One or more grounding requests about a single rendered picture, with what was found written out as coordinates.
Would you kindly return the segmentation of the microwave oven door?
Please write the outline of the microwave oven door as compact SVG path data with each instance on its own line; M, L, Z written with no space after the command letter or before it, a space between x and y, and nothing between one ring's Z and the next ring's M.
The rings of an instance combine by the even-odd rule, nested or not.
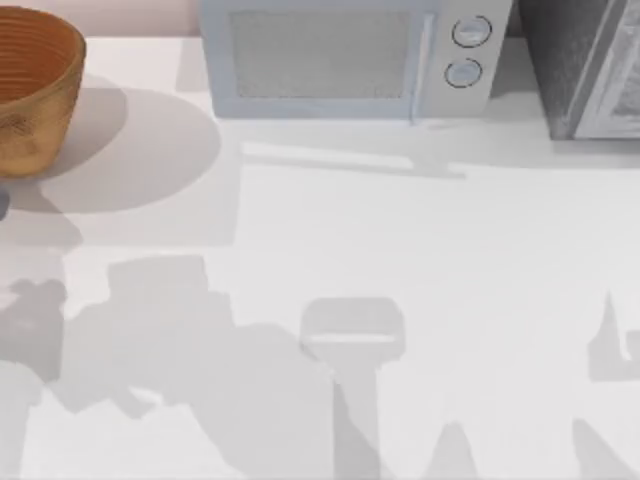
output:
M215 114L410 119L432 0L199 0Z

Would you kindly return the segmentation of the pale microwave oven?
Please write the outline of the pale microwave oven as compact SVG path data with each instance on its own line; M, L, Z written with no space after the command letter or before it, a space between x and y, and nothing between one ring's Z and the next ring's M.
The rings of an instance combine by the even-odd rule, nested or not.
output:
M432 0L436 14L431 29L430 52L425 75L421 118L466 118L482 112L492 90L513 0ZM466 49L452 40L452 28L463 18L481 15L493 26L490 39L480 47ZM483 67L483 75L470 88L455 89L444 78L447 66L471 58Z

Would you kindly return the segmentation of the round microwave knob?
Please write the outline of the round microwave knob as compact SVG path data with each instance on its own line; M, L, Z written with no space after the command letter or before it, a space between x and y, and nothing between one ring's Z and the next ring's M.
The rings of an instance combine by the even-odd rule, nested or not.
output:
M480 81L482 75L482 65L471 58L451 62L444 72L444 78L447 84L455 89L465 89L474 86Z
M461 48L472 49L485 44L493 33L491 22L484 16L463 18L452 28L452 40Z

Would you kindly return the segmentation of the brown woven basket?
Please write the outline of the brown woven basket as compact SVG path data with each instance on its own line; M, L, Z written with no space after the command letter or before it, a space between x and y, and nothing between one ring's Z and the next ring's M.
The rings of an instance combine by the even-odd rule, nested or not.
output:
M81 88L86 40L68 21L0 6L0 178L37 175L65 141Z

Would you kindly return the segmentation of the grey cabinet door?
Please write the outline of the grey cabinet door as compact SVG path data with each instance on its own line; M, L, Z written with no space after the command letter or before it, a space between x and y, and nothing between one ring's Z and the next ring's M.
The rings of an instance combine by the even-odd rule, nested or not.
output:
M640 140L640 0L611 0L596 34L577 139Z

